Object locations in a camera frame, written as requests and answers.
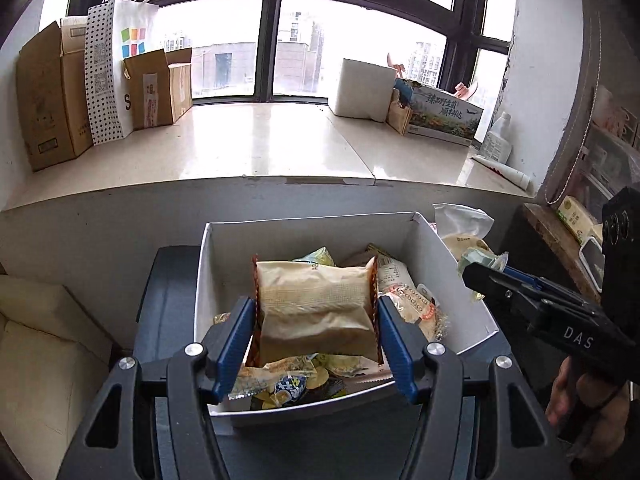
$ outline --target tube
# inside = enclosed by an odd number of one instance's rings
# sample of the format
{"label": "tube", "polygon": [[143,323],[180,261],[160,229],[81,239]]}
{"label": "tube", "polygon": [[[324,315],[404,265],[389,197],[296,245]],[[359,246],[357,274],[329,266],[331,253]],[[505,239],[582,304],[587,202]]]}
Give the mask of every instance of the tube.
{"label": "tube", "polygon": [[478,161],[483,166],[488,167],[491,171],[497,173],[501,177],[506,178],[509,182],[512,182],[520,189],[526,191],[527,187],[529,187],[531,179],[521,171],[514,170],[506,164],[500,164],[500,162],[489,160],[488,158],[484,158],[480,155],[472,155],[471,158]]}

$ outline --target white bottle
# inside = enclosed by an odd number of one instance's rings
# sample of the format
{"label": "white bottle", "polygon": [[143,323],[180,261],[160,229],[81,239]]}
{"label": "white bottle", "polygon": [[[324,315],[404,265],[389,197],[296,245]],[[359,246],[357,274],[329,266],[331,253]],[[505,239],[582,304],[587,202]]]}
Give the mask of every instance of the white bottle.
{"label": "white bottle", "polygon": [[505,164],[511,154],[511,144],[504,138],[509,129],[511,116],[507,112],[502,112],[491,129],[484,136],[480,155],[494,160],[500,164]]}

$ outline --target blue gripper pad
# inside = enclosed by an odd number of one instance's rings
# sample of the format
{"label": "blue gripper pad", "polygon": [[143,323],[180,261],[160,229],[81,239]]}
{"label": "blue gripper pad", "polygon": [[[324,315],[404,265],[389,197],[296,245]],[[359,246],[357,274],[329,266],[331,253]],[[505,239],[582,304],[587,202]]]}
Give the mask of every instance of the blue gripper pad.
{"label": "blue gripper pad", "polygon": [[206,375],[214,380],[217,403],[233,389],[254,330],[255,301],[239,298],[225,322],[213,325],[202,344],[207,348]]}
{"label": "blue gripper pad", "polygon": [[409,402],[420,404],[422,399],[417,382],[426,371],[422,352],[428,341],[417,325],[402,319],[391,298],[379,298],[378,320],[380,342],[396,386]]}

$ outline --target windowsill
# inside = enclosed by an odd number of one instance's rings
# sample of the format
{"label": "windowsill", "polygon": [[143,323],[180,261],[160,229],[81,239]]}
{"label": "windowsill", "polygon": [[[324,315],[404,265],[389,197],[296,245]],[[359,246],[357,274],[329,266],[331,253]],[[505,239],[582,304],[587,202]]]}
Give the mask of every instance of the windowsill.
{"label": "windowsill", "polygon": [[133,132],[33,173],[5,210],[115,187],[229,177],[359,186],[409,181],[529,196],[470,160],[474,153],[442,140],[401,137],[388,124],[336,117],[326,106],[204,105],[173,126]]}

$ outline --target white box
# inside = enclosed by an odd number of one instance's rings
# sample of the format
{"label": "white box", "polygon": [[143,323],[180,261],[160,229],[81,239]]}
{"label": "white box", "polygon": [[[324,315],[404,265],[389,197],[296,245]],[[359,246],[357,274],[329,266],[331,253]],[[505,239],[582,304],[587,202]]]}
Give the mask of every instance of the white box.
{"label": "white box", "polygon": [[[457,262],[420,213],[382,213],[324,218],[209,223],[200,249],[194,341],[202,341],[216,314],[228,312],[238,296],[255,296],[252,256],[288,261],[327,247],[336,262],[373,243],[404,262],[415,284],[423,283],[440,301],[450,322],[443,343],[458,354],[498,332],[483,301],[458,276]],[[249,412],[250,399],[210,406],[211,415],[230,415],[234,425],[307,418],[369,402],[395,393],[380,384],[338,399]]]}
{"label": "white box", "polygon": [[334,115],[385,122],[396,69],[343,59],[335,92],[329,96]]}

